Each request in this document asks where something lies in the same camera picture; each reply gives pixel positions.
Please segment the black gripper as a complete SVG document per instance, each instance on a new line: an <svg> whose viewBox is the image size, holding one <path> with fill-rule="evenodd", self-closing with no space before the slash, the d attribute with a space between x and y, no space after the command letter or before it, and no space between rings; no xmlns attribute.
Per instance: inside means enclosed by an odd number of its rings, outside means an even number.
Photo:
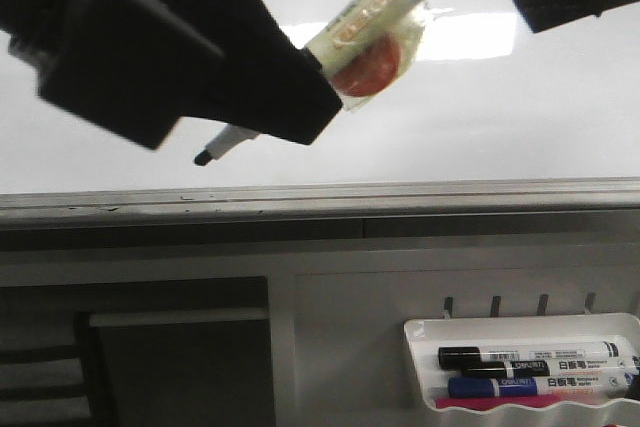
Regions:
<svg viewBox="0 0 640 427"><path fill-rule="evenodd" d="M223 57L161 0L1 0L1 28L42 99L148 149Z"/></svg>

